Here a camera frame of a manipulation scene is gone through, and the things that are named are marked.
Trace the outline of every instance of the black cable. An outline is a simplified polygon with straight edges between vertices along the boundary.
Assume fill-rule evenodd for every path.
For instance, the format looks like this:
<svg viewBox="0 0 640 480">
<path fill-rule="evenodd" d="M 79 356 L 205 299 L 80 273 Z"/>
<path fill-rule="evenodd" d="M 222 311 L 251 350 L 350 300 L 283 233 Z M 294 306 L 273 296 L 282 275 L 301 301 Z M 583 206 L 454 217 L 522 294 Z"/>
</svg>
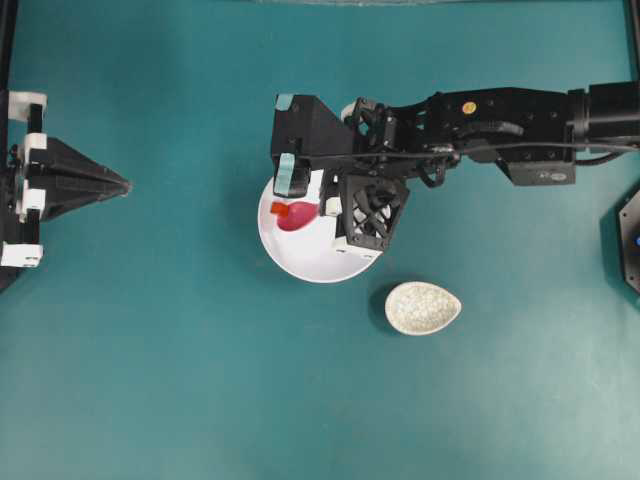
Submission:
<svg viewBox="0 0 640 480">
<path fill-rule="evenodd" d="M 614 152 L 609 153 L 608 155 L 603 155 L 598 158 L 589 158 L 586 160 L 576 160 L 576 165 L 579 167 L 595 167 L 597 165 L 602 165 L 604 163 L 610 162 L 611 160 L 615 160 L 623 155 L 624 152 Z"/>
<path fill-rule="evenodd" d="M 406 158 L 406 159 L 421 159 L 421 158 L 439 158 L 447 157 L 451 155 L 469 155 L 472 153 L 493 151 L 493 150 L 505 150 L 513 148 L 596 148 L 599 150 L 608 150 L 611 152 L 637 152 L 640 150 L 636 146 L 630 145 L 616 145 L 612 143 L 568 143 L 568 142 L 514 142 L 514 143 L 501 143 L 498 145 L 479 145 L 477 147 L 461 148 L 459 150 L 450 150 L 442 152 L 424 152 L 424 153 L 405 153 L 405 152 L 376 152 L 376 153 L 343 153 L 336 155 L 301 155 L 299 158 L 303 160 L 340 160 L 348 158 L 377 158 L 381 156 L 388 156 L 393 158 Z"/>
</svg>

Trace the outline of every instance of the red object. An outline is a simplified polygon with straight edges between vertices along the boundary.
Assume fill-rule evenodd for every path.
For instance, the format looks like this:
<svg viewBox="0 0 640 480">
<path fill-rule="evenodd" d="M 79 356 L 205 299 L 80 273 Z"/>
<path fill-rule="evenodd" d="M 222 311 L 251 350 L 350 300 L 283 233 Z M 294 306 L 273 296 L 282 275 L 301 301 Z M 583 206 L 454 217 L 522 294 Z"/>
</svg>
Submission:
<svg viewBox="0 0 640 480">
<path fill-rule="evenodd" d="M 273 202 L 271 213 L 278 215 L 278 227 L 285 232 L 300 230 L 318 216 L 318 205 L 309 202 Z"/>
</svg>

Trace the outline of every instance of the white speckled bowl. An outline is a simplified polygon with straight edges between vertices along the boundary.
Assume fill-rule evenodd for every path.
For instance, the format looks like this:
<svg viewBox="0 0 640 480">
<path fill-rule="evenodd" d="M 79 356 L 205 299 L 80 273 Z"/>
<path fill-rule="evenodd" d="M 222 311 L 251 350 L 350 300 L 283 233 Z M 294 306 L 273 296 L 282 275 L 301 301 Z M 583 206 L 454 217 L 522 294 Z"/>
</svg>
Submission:
<svg viewBox="0 0 640 480">
<path fill-rule="evenodd" d="M 437 285 L 407 282 L 391 291 L 384 309 L 389 323 L 399 332 L 429 335 L 453 322 L 462 311 L 462 303 Z"/>
</svg>

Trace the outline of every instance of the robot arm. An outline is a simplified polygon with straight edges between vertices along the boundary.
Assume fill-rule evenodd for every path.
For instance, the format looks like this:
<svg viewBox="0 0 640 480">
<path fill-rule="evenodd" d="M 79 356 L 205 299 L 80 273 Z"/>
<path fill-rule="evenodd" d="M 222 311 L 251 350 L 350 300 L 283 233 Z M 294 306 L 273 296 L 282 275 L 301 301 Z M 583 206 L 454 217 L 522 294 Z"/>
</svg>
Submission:
<svg viewBox="0 0 640 480">
<path fill-rule="evenodd" d="M 280 95 L 271 145 L 274 194 L 306 194 L 323 170 L 321 215 L 338 217 L 336 244 L 385 251 L 419 178 L 441 186 L 463 156 L 495 164 L 517 186 L 575 183 L 640 144 L 640 85 L 594 85 L 568 93 L 498 88 L 437 93 L 407 107 L 360 98 L 334 115 L 317 97 Z M 576 153 L 604 153 L 579 160 Z"/>
</svg>

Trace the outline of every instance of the teal background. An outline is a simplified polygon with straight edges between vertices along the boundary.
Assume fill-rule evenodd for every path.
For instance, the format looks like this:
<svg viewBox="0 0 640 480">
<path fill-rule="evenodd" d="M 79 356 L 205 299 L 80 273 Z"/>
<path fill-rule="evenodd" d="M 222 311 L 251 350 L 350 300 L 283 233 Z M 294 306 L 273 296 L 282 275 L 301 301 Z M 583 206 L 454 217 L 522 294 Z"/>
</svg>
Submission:
<svg viewBox="0 0 640 480">
<path fill-rule="evenodd" d="M 338 110 L 630 78 L 617 0 L 23 1 L 11 87 L 135 188 L 45 225 L 0 297 L 0 478 L 638 478 L 614 218 L 637 155 L 550 189 L 467 160 L 413 184 L 391 250 L 339 285 L 287 276 L 255 225 L 278 92 Z M 416 279 L 464 304 L 431 337 L 385 323 Z"/>
</svg>

